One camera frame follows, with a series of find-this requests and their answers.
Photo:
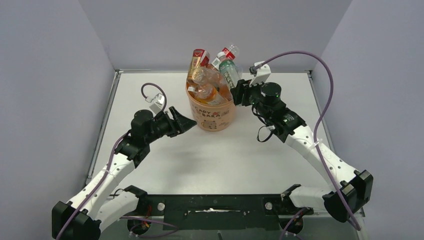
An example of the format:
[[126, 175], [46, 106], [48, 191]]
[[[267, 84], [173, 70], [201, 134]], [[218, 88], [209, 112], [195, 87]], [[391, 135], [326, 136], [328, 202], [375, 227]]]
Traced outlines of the orange drink bottle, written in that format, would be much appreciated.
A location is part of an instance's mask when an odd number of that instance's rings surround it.
[[187, 88], [189, 93], [194, 95], [194, 98], [203, 104], [217, 106], [226, 104], [229, 101], [222, 96], [219, 91], [211, 84], [189, 86]]

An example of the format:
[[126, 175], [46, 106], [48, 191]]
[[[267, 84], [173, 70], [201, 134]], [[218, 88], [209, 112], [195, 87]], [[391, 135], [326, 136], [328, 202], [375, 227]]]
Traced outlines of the green label bottle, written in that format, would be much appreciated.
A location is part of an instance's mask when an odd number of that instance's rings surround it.
[[219, 52], [217, 57], [220, 61], [218, 68], [219, 72], [226, 81], [228, 88], [234, 89], [237, 86], [238, 81], [241, 79], [236, 64], [233, 60], [228, 58], [223, 51]]

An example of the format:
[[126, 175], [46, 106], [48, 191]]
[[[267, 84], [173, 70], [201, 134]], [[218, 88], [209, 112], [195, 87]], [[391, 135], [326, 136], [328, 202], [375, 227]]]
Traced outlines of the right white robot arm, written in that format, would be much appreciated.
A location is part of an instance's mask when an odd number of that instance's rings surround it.
[[327, 211], [335, 220], [350, 221], [371, 198], [374, 177], [367, 170], [350, 166], [321, 140], [312, 129], [281, 100], [281, 86], [274, 82], [251, 84], [239, 80], [231, 89], [237, 106], [250, 106], [270, 133], [297, 151], [328, 184], [324, 188], [294, 184], [281, 195], [281, 207], [289, 214], [299, 208]]

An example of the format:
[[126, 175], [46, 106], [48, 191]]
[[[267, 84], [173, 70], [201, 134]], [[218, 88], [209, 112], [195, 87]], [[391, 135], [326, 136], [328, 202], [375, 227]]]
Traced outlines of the red cap clear bottle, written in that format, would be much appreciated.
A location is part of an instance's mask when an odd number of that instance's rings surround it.
[[240, 54], [240, 49], [233, 43], [224, 47], [212, 61], [211, 65], [215, 70], [219, 70], [220, 63], [225, 59], [234, 60]]

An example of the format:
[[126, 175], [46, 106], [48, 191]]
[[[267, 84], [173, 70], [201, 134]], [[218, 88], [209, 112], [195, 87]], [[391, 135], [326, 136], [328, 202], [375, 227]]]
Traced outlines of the crushed clear bottle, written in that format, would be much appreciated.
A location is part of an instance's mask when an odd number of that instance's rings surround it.
[[227, 87], [222, 74], [206, 67], [198, 67], [193, 71], [192, 80], [198, 85], [211, 84], [214, 87]]

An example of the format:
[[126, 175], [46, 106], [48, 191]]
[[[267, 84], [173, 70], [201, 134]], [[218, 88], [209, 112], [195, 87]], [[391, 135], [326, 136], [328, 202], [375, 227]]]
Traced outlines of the red gold drink bottle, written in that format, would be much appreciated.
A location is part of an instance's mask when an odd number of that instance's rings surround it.
[[206, 67], [210, 61], [210, 54], [208, 51], [202, 48], [193, 50], [190, 66], [188, 68], [187, 78], [188, 82], [193, 81], [194, 70], [199, 67]]

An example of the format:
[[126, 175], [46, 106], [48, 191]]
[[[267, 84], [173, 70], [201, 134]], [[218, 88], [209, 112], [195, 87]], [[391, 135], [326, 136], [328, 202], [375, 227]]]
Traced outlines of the orange cartoon plastic bin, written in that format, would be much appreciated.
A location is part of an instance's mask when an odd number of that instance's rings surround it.
[[185, 92], [188, 97], [189, 107], [197, 126], [205, 131], [217, 132], [226, 129], [236, 117], [236, 106], [233, 101], [220, 105], [208, 105], [197, 101], [188, 91], [187, 83]]

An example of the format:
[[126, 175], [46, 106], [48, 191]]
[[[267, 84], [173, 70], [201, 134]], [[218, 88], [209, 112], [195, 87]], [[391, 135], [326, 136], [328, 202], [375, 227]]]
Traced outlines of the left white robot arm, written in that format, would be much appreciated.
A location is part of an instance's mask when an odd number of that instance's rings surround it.
[[150, 144], [167, 136], [181, 135], [197, 122], [169, 111], [153, 114], [142, 109], [134, 114], [130, 129], [112, 147], [102, 170], [67, 202], [59, 201], [52, 209], [52, 237], [55, 240], [98, 240], [114, 222], [137, 209], [146, 192], [128, 186], [115, 199], [108, 200], [120, 182], [132, 173], [150, 152]]

